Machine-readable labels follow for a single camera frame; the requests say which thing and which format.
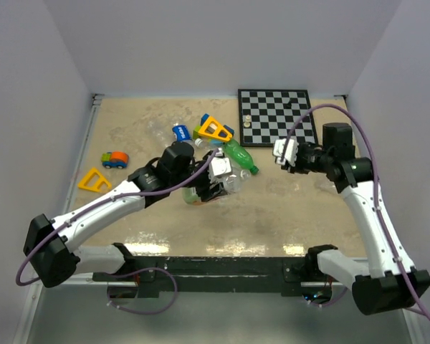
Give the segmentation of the white green tea bottle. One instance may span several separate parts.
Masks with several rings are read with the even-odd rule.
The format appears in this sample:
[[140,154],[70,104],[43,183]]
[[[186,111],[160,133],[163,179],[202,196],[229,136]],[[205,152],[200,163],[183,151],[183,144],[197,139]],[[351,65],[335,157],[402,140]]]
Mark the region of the white green tea bottle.
[[[221,181],[224,185],[228,195],[237,194],[242,189],[242,184],[250,179],[252,174],[247,169],[240,169],[233,167],[231,174],[223,176],[221,178],[214,179],[212,181]],[[189,205],[202,205],[206,203],[200,203],[197,195],[194,193],[193,186],[187,186],[182,188],[183,200]]]

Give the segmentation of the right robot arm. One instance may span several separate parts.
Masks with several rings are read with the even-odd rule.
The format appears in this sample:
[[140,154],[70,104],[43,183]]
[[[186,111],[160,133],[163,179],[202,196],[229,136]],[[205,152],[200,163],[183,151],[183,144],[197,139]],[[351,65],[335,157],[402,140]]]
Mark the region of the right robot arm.
[[302,275],[319,282],[332,277],[347,287],[357,308],[373,315],[415,305],[430,287],[430,275],[407,255],[385,209],[369,158],[355,157],[347,123],[323,126],[323,144],[285,138],[273,146],[275,162],[290,173],[323,173],[350,209],[368,258],[358,263],[331,244],[308,249]]

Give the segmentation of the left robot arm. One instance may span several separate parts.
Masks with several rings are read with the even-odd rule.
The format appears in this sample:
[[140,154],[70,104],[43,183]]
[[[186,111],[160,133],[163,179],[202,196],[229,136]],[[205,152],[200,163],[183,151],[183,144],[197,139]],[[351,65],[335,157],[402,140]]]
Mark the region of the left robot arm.
[[231,173],[222,149],[210,150],[200,161],[192,145],[175,142],[161,156],[136,169],[124,181],[98,199],[52,219],[35,216],[29,224],[23,252],[36,279],[56,287],[74,274],[104,272],[118,281],[129,280],[134,264],[119,244],[86,247],[96,233],[129,214],[142,211],[180,188],[197,188],[202,201],[223,193],[223,175]]

